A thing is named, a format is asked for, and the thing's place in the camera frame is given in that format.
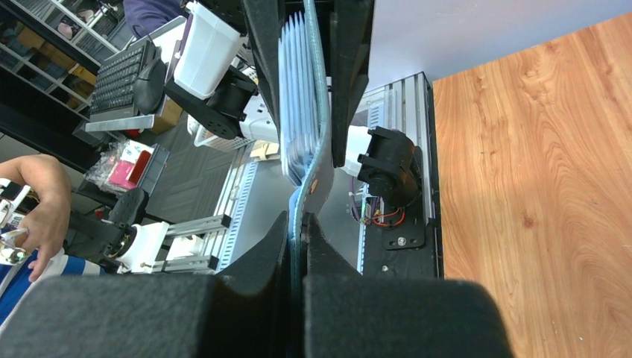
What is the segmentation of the person's bare forearm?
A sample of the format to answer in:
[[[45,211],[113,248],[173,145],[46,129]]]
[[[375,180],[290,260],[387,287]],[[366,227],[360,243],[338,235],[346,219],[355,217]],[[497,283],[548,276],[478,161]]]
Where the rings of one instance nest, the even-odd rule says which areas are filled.
[[[71,206],[71,179],[59,160],[51,155],[26,155],[1,162],[1,178],[28,185],[41,204],[65,209]]]

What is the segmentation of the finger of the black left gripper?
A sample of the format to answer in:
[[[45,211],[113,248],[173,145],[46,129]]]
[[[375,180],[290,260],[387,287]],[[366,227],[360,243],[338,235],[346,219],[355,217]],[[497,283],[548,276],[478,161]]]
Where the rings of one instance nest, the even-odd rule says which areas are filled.
[[[329,17],[332,163],[342,167],[351,119],[369,82],[374,1],[334,1]]]
[[[253,52],[259,92],[280,135],[279,123],[279,1],[244,0],[245,24]]]

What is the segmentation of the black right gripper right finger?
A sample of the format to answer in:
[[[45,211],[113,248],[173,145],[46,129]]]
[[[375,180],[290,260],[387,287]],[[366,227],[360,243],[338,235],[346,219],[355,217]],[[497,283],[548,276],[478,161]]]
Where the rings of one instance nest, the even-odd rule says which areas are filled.
[[[512,357],[499,308],[465,280],[365,277],[305,215],[305,357]]]

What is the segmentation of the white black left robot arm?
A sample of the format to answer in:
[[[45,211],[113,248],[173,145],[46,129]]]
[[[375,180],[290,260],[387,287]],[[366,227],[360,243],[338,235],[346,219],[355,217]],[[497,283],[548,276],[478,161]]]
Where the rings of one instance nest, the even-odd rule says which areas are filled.
[[[330,102],[332,165],[347,158],[348,131],[367,87],[373,1],[191,1],[175,71],[165,93],[225,139],[243,134],[245,106],[260,95],[272,119],[281,111],[282,28],[302,19],[315,74]]]

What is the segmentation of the black computer keyboard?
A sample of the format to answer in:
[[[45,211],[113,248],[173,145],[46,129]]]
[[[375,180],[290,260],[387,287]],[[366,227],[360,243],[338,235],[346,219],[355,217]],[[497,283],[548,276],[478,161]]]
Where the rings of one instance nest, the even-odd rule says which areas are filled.
[[[140,72],[156,57],[150,40],[136,41],[105,60],[98,71],[90,106],[91,122],[135,116],[133,86]]]

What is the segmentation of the blue leather card holder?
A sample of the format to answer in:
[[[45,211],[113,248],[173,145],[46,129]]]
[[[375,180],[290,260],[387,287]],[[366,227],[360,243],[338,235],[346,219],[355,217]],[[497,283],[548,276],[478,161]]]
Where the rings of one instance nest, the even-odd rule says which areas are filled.
[[[312,193],[331,137],[329,95],[320,27],[314,1],[304,1],[281,27],[278,42],[279,128],[282,172],[294,185],[288,203],[288,357],[303,354],[303,215],[308,206],[322,204]]]

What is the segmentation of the person's bare hand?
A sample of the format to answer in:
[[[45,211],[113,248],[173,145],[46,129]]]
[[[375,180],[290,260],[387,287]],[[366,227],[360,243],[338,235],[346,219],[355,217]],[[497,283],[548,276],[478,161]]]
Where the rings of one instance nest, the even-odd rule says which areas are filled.
[[[56,208],[53,204],[39,204],[22,220],[21,226],[28,231],[22,248],[33,253],[36,259],[29,265],[30,282],[35,282],[47,267],[50,259],[62,248],[69,226],[69,209]]]

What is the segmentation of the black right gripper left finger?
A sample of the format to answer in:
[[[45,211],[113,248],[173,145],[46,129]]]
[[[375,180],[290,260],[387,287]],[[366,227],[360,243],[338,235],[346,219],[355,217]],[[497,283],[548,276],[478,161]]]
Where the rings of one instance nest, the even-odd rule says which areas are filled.
[[[57,276],[1,333],[3,357],[283,357],[288,214],[218,274]]]

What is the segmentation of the pink packet in bin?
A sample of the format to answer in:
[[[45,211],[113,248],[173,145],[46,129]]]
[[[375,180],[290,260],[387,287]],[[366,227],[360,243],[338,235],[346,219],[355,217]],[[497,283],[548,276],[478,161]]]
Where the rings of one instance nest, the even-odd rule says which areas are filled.
[[[126,142],[120,152],[114,156],[113,168],[104,183],[111,190],[125,192],[137,186],[154,150],[147,145]]]

